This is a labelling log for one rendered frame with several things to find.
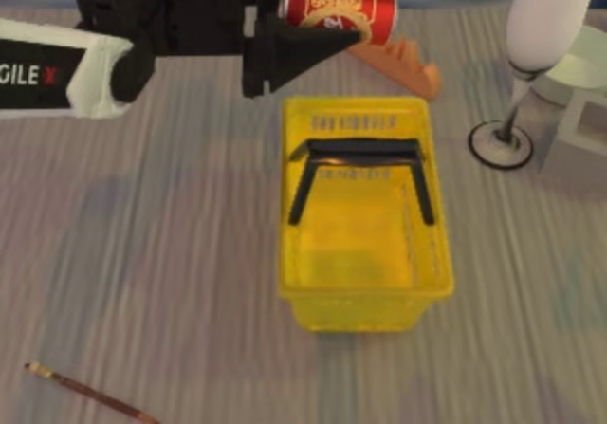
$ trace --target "yellow crate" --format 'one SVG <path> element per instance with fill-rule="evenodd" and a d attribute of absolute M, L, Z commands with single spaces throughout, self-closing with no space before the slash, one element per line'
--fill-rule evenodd
<path fill-rule="evenodd" d="M 425 101 L 286 100 L 281 192 L 279 288 L 304 328 L 406 330 L 452 294 Z"/>

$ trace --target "wooden table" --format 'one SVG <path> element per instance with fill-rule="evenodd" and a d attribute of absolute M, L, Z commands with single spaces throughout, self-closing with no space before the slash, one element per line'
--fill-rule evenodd
<path fill-rule="evenodd" d="M 525 169 L 467 149 L 506 109 L 505 19 L 401 15 L 444 75 L 432 125 L 456 277 L 406 334 L 308 334 L 277 299 L 282 99 L 402 93 L 351 56 L 256 101 L 239 59 L 162 61 L 122 119 L 3 121 L 0 422 L 132 422 L 28 376 L 31 360 L 164 424 L 606 422 L 607 203 L 542 182 L 558 109 L 537 99 Z"/>

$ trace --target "coca-cola can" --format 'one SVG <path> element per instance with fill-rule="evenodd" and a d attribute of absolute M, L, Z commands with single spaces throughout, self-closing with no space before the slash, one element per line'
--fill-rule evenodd
<path fill-rule="evenodd" d="M 397 0 L 280 0 L 278 16 L 300 28 L 358 30 L 363 43 L 385 45 L 398 22 Z"/>

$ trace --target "white bowl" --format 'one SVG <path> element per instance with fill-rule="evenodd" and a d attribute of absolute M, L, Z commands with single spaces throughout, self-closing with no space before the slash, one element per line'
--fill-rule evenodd
<path fill-rule="evenodd" d="M 575 89 L 607 93 L 607 33 L 583 26 L 569 52 L 532 86 L 540 97 L 566 106 Z"/>

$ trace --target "soda can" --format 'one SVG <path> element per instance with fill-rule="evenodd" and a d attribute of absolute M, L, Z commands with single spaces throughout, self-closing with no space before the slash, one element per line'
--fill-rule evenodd
<path fill-rule="evenodd" d="M 299 28 L 358 30 L 363 43 L 385 45 L 398 22 L 396 0 L 279 0 L 278 16 Z"/>

